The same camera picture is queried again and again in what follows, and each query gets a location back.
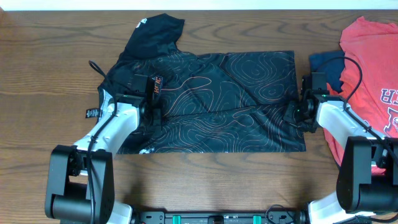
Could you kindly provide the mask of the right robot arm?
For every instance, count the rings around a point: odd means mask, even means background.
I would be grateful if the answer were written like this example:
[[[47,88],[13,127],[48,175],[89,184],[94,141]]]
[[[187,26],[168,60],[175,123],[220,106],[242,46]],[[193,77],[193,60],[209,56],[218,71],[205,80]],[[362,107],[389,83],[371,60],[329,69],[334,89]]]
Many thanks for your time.
[[[373,130],[345,99],[331,95],[324,73],[304,76],[301,94],[284,121],[303,132],[324,128],[344,148],[336,190],[308,204],[307,223],[370,223],[396,213],[397,139]]]

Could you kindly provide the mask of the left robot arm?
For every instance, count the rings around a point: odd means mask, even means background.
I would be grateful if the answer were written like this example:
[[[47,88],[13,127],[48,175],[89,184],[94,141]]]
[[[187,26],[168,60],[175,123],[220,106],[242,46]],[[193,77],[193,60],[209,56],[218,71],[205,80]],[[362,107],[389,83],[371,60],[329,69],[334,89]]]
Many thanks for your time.
[[[133,208],[115,201],[113,158],[129,136],[162,128],[158,107],[163,78],[134,74],[132,86],[116,91],[105,79],[111,101],[94,128],[72,146],[50,156],[45,214],[61,223],[138,223]]]

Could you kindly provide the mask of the black orange-patterned jersey shirt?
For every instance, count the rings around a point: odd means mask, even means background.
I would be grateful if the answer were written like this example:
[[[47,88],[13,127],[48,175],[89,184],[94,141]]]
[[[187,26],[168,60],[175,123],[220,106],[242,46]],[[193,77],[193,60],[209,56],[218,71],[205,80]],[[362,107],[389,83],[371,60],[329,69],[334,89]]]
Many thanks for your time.
[[[183,52],[184,25],[168,14],[142,19],[98,87],[105,110],[113,93],[137,91],[139,75],[155,81],[161,124],[131,133],[121,153],[303,152],[303,132],[283,119],[299,97],[294,53]]]

